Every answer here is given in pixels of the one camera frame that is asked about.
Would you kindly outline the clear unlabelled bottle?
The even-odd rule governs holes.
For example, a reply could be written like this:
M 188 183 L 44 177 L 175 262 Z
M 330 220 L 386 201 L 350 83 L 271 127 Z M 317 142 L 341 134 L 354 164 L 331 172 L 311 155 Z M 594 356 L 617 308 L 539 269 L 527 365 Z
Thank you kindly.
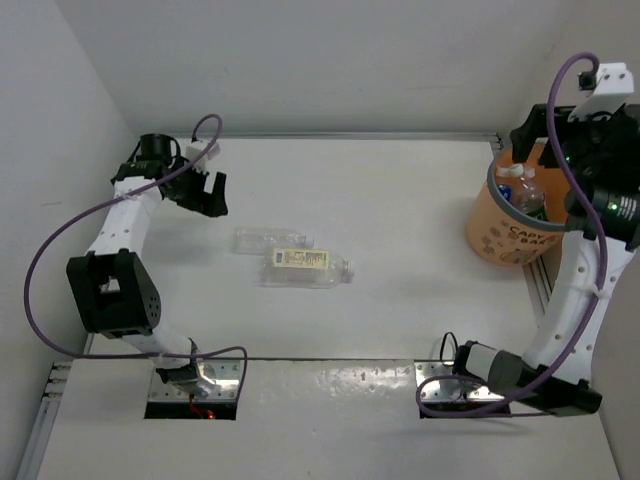
M 237 227 L 232 251 L 241 255 L 261 255 L 270 248 L 313 248 L 314 238 L 297 230 L 267 227 Z

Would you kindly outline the square clear bottle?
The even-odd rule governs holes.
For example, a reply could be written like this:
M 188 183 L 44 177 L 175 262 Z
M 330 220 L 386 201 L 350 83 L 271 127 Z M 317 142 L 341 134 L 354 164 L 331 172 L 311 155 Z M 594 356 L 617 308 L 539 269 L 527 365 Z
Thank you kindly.
M 536 171 L 533 167 L 525 164 L 513 164 L 509 167 L 498 166 L 496 168 L 496 176 L 498 178 L 532 179 L 536 176 Z

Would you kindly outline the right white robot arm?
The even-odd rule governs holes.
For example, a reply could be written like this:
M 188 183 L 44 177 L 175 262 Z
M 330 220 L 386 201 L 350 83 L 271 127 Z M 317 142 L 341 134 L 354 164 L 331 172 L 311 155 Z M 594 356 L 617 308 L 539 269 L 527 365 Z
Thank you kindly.
M 639 248 L 639 108 L 578 118 L 558 107 L 554 120 L 568 168 L 598 218 L 589 218 L 575 192 L 567 194 L 561 265 L 526 351 L 468 341 L 452 372 L 547 414 L 579 416 L 601 405 L 590 385 L 593 350 L 613 290 Z

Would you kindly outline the green label bottle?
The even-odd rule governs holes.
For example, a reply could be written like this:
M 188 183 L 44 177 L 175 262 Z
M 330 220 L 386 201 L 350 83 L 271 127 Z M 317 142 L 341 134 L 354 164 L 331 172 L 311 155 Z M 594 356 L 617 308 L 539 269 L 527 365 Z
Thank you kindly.
M 522 214 L 547 221 L 546 193 L 535 181 L 535 174 L 524 173 L 514 185 L 512 205 Z

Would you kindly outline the blue label bottle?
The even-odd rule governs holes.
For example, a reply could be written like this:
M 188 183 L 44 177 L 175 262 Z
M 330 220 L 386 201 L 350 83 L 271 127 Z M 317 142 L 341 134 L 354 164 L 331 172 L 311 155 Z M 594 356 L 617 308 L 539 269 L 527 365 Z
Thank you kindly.
M 497 190 L 506 202 L 512 203 L 514 187 L 511 183 L 499 181 L 496 184 Z

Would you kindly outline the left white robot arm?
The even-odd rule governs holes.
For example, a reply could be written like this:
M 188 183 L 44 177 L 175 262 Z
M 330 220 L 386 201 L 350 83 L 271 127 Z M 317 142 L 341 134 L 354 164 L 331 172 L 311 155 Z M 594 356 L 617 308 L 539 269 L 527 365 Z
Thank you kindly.
M 217 143 L 203 140 L 180 147 L 168 135 L 141 136 L 112 179 L 117 202 L 96 240 L 66 267 L 86 331 L 151 355 L 164 383 L 196 397 L 215 390 L 214 372 L 196 359 L 195 341 L 162 320 L 160 293 L 141 253 L 152 216 L 164 200 L 210 218 L 227 215 L 225 174 L 217 173 L 212 189 L 205 189 L 206 163 L 218 149 Z

